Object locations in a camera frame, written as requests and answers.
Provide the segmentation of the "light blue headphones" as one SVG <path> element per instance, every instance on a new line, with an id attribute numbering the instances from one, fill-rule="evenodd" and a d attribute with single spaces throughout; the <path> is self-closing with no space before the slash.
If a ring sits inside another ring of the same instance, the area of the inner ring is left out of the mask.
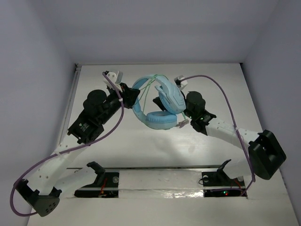
<path id="1" fill-rule="evenodd" d="M 155 89 L 158 91 L 159 103 L 163 105 L 165 109 L 163 111 L 144 114 L 139 99 L 137 98 L 132 107 L 133 113 L 140 122 L 151 129 L 171 129 L 177 125 L 177 115 L 186 110 L 184 96 L 180 89 L 163 75 L 149 75 L 139 78 L 133 84 L 132 88 L 139 89 L 144 83 L 152 79 L 159 83 L 159 85 L 155 86 Z"/>

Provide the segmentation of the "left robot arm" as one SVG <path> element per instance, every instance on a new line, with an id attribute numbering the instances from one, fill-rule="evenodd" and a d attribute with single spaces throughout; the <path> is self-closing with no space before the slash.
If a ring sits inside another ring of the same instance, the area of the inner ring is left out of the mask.
<path id="1" fill-rule="evenodd" d="M 29 177 L 21 176 L 14 184 L 14 190 L 24 198 L 41 217 L 49 215 L 59 204 L 64 195 L 74 195 L 75 191 L 86 185 L 99 186 L 105 181 L 105 169 L 97 162 L 91 161 L 84 168 L 70 176 L 62 174 L 89 146 L 110 135 L 104 124 L 118 111 L 131 109 L 139 94 L 121 83 L 108 87 L 109 94 L 95 89 L 87 95 L 83 111 L 68 128 L 66 136 L 52 154 L 31 167 L 35 172 Z"/>

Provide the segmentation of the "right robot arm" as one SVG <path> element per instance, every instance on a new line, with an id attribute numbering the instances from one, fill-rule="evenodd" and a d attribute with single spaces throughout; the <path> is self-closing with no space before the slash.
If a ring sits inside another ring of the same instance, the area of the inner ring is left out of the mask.
<path id="1" fill-rule="evenodd" d="M 227 160 L 221 165 L 217 179 L 222 185 L 248 175 L 269 180 L 286 160 L 286 154 L 271 131 L 254 132 L 226 123 L 205 109 L 206 102 L 199 92 L 191 91 L 184 99 L 184 113 L 191 119 L 190 124 L 195 131 L 223 140 L 245 152 L 243 159 Z"/>

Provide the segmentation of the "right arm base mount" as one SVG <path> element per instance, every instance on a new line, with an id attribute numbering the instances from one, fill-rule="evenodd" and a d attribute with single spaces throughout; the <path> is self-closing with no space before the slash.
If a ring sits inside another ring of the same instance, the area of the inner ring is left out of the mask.
<path id="1" fill-rule="evenodd" d="M 238 178 L 231 179 L 224 172 L 225 166 L 231 160 L 226 160 L 214 171 L 202 172 L 198 184 L 203 186 L 204 197 L 246 197 L 246 186 L 244 180 L 239 181 Z"/>

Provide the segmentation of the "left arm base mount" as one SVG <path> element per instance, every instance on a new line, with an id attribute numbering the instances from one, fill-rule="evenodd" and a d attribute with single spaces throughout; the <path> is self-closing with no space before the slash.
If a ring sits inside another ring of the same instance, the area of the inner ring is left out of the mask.
<path id="1" fill-rule="evenodd" d="M 77 189 L 74 196 L 77 198 L 118 198 L 119 197 L 119 171 L 109 170 L 95 161 L 87 164 L 94 170 L 94 182 Z"/>

